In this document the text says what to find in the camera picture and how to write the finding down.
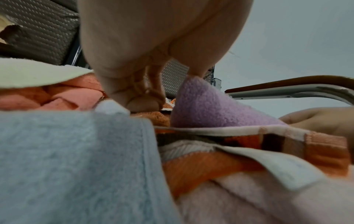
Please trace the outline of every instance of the plaid fabric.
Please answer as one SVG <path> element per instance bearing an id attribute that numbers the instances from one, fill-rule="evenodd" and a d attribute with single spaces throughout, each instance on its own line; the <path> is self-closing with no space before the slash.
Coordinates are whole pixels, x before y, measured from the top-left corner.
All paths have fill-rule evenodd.
<path id="1" fill-rule="evenodd" d="M 346 139 L 283 125 L 225 128 L 155 128 L 167 183 L 172 195 L 235 172 L 264 171 L 250 158 L 215 150 L 208 144 L 254 148 L 297 156 L 326 175 L 349 175 Z"/>

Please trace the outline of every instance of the armrest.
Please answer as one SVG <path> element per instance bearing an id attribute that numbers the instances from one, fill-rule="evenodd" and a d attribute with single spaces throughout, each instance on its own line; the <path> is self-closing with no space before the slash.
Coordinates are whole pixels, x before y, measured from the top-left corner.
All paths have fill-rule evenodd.
<path id="1" fill-rule="evenodd" d="M 228 89 L 234 99 L 324 97 L 354 105 L 354 79 L 342 76 L 306 76 Z"/>

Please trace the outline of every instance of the white wall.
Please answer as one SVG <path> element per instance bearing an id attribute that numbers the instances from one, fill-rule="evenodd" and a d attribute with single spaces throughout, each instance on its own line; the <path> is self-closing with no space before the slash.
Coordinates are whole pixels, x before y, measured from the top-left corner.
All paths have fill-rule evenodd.
<path id="1" fill-rule="evenodd" d="M 242 33 L 215 66 L 222 91 L 309 75 L 354 78 L 354 0 L 254 0 Z M 242 102 L 275 117 L 346 106 L 324 98 Z"/>

